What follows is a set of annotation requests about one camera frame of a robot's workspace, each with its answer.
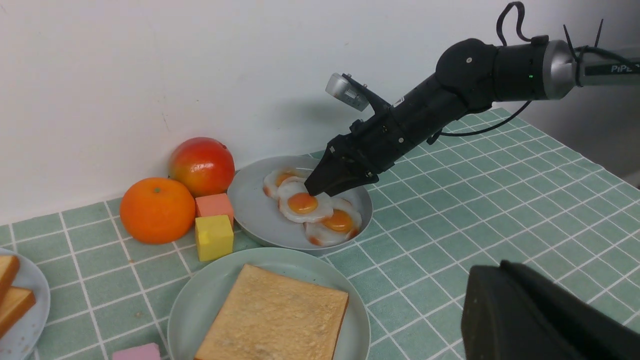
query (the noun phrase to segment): toy fruit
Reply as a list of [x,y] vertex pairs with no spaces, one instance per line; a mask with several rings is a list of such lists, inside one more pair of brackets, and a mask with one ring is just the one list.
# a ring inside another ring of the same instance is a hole
[[231,152],[212,138],[189,139],[169,158],[169,177],[184,184],[194,197],[225,192],[235,173]]
[[133,184],[120,202],[120,220],[136,240],[163,244],[183,237],[193,226],[196,203],[182,183],[150,177]]

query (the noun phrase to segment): yellow block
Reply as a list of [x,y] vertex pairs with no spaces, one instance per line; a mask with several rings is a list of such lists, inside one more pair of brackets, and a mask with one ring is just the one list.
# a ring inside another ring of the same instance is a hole
[[196,247],[200,261],[229,255],[234,249],[234,230],[226,215],[196,218]]

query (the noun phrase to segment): egg yolk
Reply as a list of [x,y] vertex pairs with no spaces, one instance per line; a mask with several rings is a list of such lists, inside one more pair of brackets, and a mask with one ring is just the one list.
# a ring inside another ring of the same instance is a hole
[[292,176],[293,174],[290,172],[283,172],[282,174],[278,175],[278,177],[276,178],[276,186],[280,187],[280,185],[282,185],[282,181],[285,181]]
[[348,233],[353,229],[353,220],[346,211],[334,209],[333,216],[323,220],[323,225],[338,233]]
[[317,209],[318,200],[307,193],[297,193],[287,200],[287,205],[297,214],[308,214]]

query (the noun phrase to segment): bread slice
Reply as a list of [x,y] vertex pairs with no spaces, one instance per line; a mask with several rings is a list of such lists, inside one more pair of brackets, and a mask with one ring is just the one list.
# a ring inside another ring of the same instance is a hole
[[195,360],[332,360],[349,293],[245,264]]
[[0,256],[0,302],[9,291],[16,274],[20,270],[20,260],[15,255]]
[[12,286],[0,304],[0,339],[36,304],[33,291]]

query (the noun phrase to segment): plate rim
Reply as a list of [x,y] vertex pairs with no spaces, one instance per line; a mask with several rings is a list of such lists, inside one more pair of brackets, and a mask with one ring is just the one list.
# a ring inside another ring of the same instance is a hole
[[343,278],[344,280],[347,281],[347,283],[351,286],[351,288],[353,289],[353,293],[356,295],[356,300],[357,300],[357,304],[361,304],[362,307],[364,308],[365,311],[365,317],[367,319],[367,342],[368,342],[368,346],[367,346],[367,351],[365,353],[365,359],[367,359],[369,357],[369,352],[371,351],[371,320],[369,319],[369,314],[368,314],[368,310],[367,310],[367,305],[365,304],[364,300],[362,300],[362,296],[360,295],[360,293],[358,292],[358,290],[356,289],[356,287],[351,283],[351,281],[349,281],[349,279],[347,279],[346,276],[344,276],[338,269],[336,269],[335,267],[331,266],[331,264],[323,261],[322,259],[319,259],[317,256],[314,256],[312,254],[308,254],[306,252],[303,251],[299,251],[299,250],[294,250],[294,249],[288,249],[288,248],[284,248],[284,247],[259,247],[259,248],[254,248],[254,249],[245,249],[245,250],[240,250],[240,251],[236,251],[233,252],[229,255],[223,256],[222,258],[216,259],[214,261],[211,261],[209,264],[207,264],[207,266],[203,267],[202,269],[198,270],[198,272],[189,279],[189,281],[187,281],[187,283],[180,289],[180,291],[178,292],[178,295],[175,297],[175,300],[173,301],[173,304],[171,306],[171,311],[169,312],[169,319],[167,321],[166,324],[166,342],[167,342],[167,353],[169,355],[169,359],[170,360],[176,360],[176,358],[174,358],[173,353],[172,353],[172,347],[171,347],[171,342],[170,342],[170,337],[169,337],[169,330],[171,329],[171,322],[174,316],[174,310],[175,310],[175,306],[178,303],[178,300],[180,299],[181,296],[183,296],[185,289],[187,288],[187,286],[189,285],[189,283],[195,279],[196,276],[199,276],[202,273],[202,270],[205,270],[206,268],[212,266],[213,264],[215,264],[218,260],[227,258],[227,257],[233,257],[236,254],[240,254],[242,252],[255,252],[255,253],[260,253],[260,252],[283,252],[283,253],[288,253],[292,256],[301,256],[303,258],[308,258],[309,261],[314,261],[318,264],[322,264],[322,266],[328,266],[328,268],[330,269],[330,271],[335,272],[339,277]]
[[[238,170],[236,172],[236,174],[234,175],[234,180],[231,182],[231,184],[229,185],[229,190],[231,190],[235,184],[237,184],[235,182],[236,177],[246,171],[247,168],[250,168],[256,164],[262,163],[264,161],[275,161],[276,159],[291,159],[292,161],[294,160],[298,160],[298,159],[305,159],[305,160],[310,160],[310,161],[315,161],[316,163],[319,163],[320,160],[313,158],[311,156],[305,156],[305,155],[281,155],[281,156],[270,156],[268,158],[262,158],[259,160],[256,160],[250,164],[248,164],[247,166],[243,167],[242,169]],[[247,228],[246,224],[244,224],[244,222],[240,221],[240,219],[238,219],[237,217],[235,217],[235,221],[237,222],[238,226],[246,233],[250,234],[251,236],[253,236],[256,239],[259,239],[260,242],[263,243],[263,245],[267,246],[267,247],[279,247],[281,249],[290,249],[290,250],[297,250],[300,252],[306,252],[307,254],[327,254],[329,252],[333,252],[335,250],[341,249],[344,246],[348,245],[349,243],[351,243],[352,241],[355,241],[358,239],[358,237],[360,235],[362,235],[366,229],[371,225],[371,222],[373,221],[373,200],[371,199],[371,195],[369,194],[369,191],[364,188],[364,186],[358,186],[355,189],[359,189],[362,188],[362,191],[364,193],[364,196],[360,197],[360,200],[363,202],[366,202],[366,204],[364,204],[365,207],[368,207],[371,209],[371,218],[369,219],[368,223],[366,224],[366,226],[362,227],[362,229],[360,230],[360,233],[358,233],[355,237],[353,237],[352,239],[345,241],[343,243],[339,243],[339,244],[335,244],[335,245],[330,245],[330,246],[326,246],[326,247],[319,247],[317,249],[304,249],[301,247],[291,247],[291,246],[285,246],[282,244],[278,244],[278,243],[273,243],[269,240],[266,240],[264,238],[261,238],[260,236],[256,235],[255,233],[253,233],[249,228]]]
[[22,360],[25,360],[29,356],[31,356],[31,354],[35,351],[36,347],[38,347],[38,342],[40,341],[40,338],[42,337],[42,333],[44,332],[44,328],[47,325],[47,320],[49,319],[49,313],[51,312],[51,286],[49,285],[49,281],[47,280],[47,277],[42,272],[42,269],[38,265],[36,265],[36,263],[34,263],[31,259],[13,250],[0,248],[0,256],[5,256],[5,255],[17,256],[21,264],[23,260],[26,260],[27,263],[30,263],[31,265],[33,265],[33,267],[36,269],[36,273],[41,278],[43,284],[46,285],[46,294],[47,294],[47,303],[46,303],[47,306],[45,307],[46,316],[44,318],[44,322],[42,322],[42,324],[38,327],[38,336],[35,337],[35,341],[33,343],[33,346],[31,347],[31,350],[25,353],[24,356],[22,357]]

